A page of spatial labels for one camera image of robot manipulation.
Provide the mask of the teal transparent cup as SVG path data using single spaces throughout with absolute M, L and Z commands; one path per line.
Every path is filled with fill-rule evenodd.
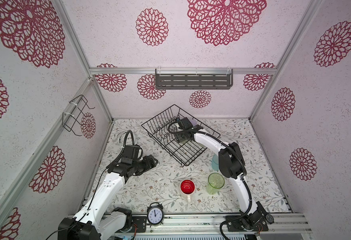
M 217 155 L 214 155 L 211 161 L 211 167 L 214 171 L 219 171 L 219 158 Z

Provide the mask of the green transparent cup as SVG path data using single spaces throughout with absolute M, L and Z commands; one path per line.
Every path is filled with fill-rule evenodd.
M 208 177 L 206 191 L 210 195 L 218 193 L 225 185 L 225 179 L 219 173 L 211 173 Z

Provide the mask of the lavender plastic cup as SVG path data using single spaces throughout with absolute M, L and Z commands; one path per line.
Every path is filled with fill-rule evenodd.
M 198 122 L 197 122 L 197 120 L 195 120 L 195 119 L 191 119 L 190 122 L 191 122 L 191 124 L 192 124 L 193 126 L 198 125 Z

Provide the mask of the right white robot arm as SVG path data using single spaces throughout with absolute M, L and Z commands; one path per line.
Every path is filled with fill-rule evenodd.
M 227 178 L 235 190 L 240 213 L 220 223 L 220 233 L 225 238 L 223 227 L 231 223 L 243 231 L 255 231 L 260 234 L 268 231 L 268 225 L 274 223 L 274 217 L 267 213 L 260 202 L 254 202 L 247 184 L 245 161 L 237 143 L 226 143 L 209 134 L 202 126 L 193 125 L 188 118 L 177 118 L 169 124 L 167 130 L 175 135 L 178 142 L 191 140 L 203 145 L 218 156 L 219 171 Z

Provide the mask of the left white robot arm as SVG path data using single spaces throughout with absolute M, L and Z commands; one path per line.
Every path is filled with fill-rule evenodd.
M 117 207 L 104 218 L 115 195 L 128 179 L 155 168 L 158 160 L 153 155 L 142 156 L 138 145 L 127 145 L 107 167 L 103 181 L 99 181 L 94 195 L 71 218 L 64 218 L 58 226 L 59 240 L 107 240 L 118 231 L 132 228 L 131 210 Z

